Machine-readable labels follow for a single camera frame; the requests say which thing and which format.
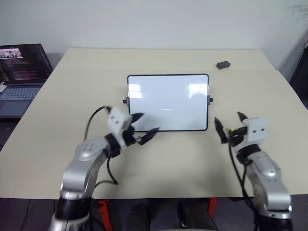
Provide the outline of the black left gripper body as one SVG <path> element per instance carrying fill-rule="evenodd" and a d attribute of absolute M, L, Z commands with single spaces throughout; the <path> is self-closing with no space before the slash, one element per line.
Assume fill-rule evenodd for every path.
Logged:
<path fill-rule="evenodd" d="M 141 137 L 135 134 L 135 129 L 132 125 L 122 132 L 122 137 L 126 147 L 136 143 L 141 145 Z"/>

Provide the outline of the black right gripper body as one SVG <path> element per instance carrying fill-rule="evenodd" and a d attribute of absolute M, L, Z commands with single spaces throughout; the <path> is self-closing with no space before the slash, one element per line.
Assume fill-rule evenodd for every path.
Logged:
<path fill-rule="evenodd" d="M 247 127 L 231 128 L 228 131 L 228 142 L 231 146 L 237 146 L 244 140 L 244 135 L 247 134 Z"/>

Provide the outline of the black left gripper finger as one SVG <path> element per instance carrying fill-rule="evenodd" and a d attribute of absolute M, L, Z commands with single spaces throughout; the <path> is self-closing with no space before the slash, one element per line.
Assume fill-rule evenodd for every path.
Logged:
<path fill-rule="evenodd" d="M 137 122 L 143 115 L 144 115 L 144 113 L 133 113 L 133 114 L 131 114 L 132 120 L 131 120 L 130 124 Z"/>
<path fill-rule="evenodd" d="M 140 145 L 146 144 L 148 141 L 150 141 L 156 135 L 156 133 L 158 131 L 159 131 L 159 128 L 153 128 L 150 131 L 146 132 L 146 134 L 144 136 L 139 138 L 139 144 Z"/>

